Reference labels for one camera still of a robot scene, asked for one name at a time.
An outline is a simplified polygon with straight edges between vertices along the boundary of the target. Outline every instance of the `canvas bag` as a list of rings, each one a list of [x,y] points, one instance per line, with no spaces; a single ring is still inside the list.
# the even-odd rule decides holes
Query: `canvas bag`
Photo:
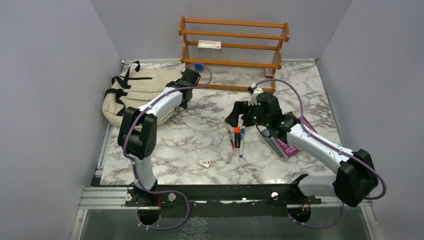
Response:
[[[165,86],[181,77],[181,73],[173,69],[141,69],[140,62],[135,61],[128,70],[112,78],[112,87],[106,90],[101,107],[110,125],[120,127],[124,111],[128,107],[138,108],[150,102],[164,90]],[[170,110],[162,119],[160,125],[175,112]]]

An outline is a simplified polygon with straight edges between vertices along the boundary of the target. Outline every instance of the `wooden shelf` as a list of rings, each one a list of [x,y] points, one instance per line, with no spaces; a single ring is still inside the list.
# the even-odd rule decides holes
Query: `wooden shelf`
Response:
[[[223,32],[223,31],[206,31],[206,30],[187,30],[186,24],[206,24],[206,25],[231,25],[231,26],[245,26],[245,27],[254,27],[254,28],[274,28],[281,29],[281,34],[272,35],[272,34],[252,34],[252,33],[240,33],[240,32]],[[282,63],[282,47],[283,42],[288,42],[290,38],[289,24],[286,23],[271,23],[271,22],[253,22],[253,21],[233,21],[233,20],[218,20],[218,19],[202,19],[202,18],[185,18],[181,17],[179,23],[178,34],[183,37],[182,53],[181,53],[181,62],[188,65],[190,63],[203,63],[207,65],[221,65],[221,66],[235,66],[235,67],[252,67],[252,68],[270,68],[272,69],[273,77],[277,69],[281,69]],[[263,63],[257,61],[236,61],[240,57],[233,57],[233,60],[223,60],[228,58],[228,53],[219,57],[218,59],[213,59],[213,54],[211,53],[210,58],[197,58],[190,57],[189,47],[188,46],[197,46],[197,41],[189,41],[189,35],[198,35],[198,36],[213,36],[217,37],[215,41],[220,41],[219,37],[225,38],[245,38],[245,39],[256,39],[256,40],[275,40],[278,41],[277,45],[256,45],[256,44],[239,44],[239,43],[221,43],[221,48],[232,48],[232,49],[252,49],[252,50],[264,50],[264,51],[274,51],[274,55],[269,62]],[[271,83],[271,88],[263,88],[266,92],[275,92],[275,82]],[[224,89],[224,90],[237,90],[237,91],[246,91],[247,87],[245,86],[232,86],[232,85],[217,85],[211,84],[207,88],[212,89]]]

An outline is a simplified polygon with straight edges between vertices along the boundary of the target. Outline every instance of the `book cover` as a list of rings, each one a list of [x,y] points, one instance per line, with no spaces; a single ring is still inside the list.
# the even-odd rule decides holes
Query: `book cover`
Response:
[[[270,133],[268,130],[264,129],[261,131],[261,133],[265,136],[269,136]],[[279,148],[276,146],[276,144],[271,140],[269,137],[264,137],[261,133],[259,133],[259,138],[262,139],[263,143],[268,146],[268,148],[274,152],[279,158],[284,157],[283,154],[280,152]]]
[[[303,123],[310,130],[314,131],[315,133],[317,132],[306,118],[303,118]],[[278,147],[285,159],[288,159],[301,151],[298,147],[285,143],[280,139],[274,137],[271,137],[270,139]]]

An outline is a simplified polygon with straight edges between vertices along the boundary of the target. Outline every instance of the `marker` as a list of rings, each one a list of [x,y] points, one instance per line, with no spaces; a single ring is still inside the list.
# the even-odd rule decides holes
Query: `marker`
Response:
[[[241,135],[240,135],[240,149],[238,150],[238,156],[243,158],[243,147],[245,146],[245,130],[246,128],[241,127]]]
[[[228,136],[229,136],[229,141],[231,142],[232,150],[234,151],[235,148],[234,148],[233,135],[231,134],[231,130],[229,128],[228,128]]]
[[[240,133],[241,133],[241,129],[240,127],[236,127],[234,130],[234,143],[235,143],[235,148],[239,149],[240,148]]]

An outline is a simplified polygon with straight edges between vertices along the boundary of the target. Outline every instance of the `white marble table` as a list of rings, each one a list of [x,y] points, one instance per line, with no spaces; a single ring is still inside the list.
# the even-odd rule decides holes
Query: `white marble table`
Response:
[[[144,64],[146,68],[180,70],[181,63]],[[241,69],[212,66],[213,83],[236,81],[240,85],[264,79],[260,69]],[[202,73],[202,82],[208,79]],[[276,78],[291,83],[302,97],[305,117],[316,131],[340,144],[336,124],[326,93],[314,62],[285,62]],[[300,116],[295,94],[287,86],[277,83],[275,95],[283,113],[293,111]],[[262,142],[255,127],[245,134],[244,158],[225,158],[231,145],[224,122],[234,101],[250,99],[248,92],[195,89],[188,108],[176,113],[157,128],[157,145],[152,154],[153,172],[159,184],[284,184],[300,174],[329,175],[332,172],[309,154],[301,151],[284,160],[278,158]],[[118,128],[112,130],[105,157],[101,185],[128,185],[134,180],[130,161],[117,144]],[[212,161],[209,168],[197,164],[198,159]]]

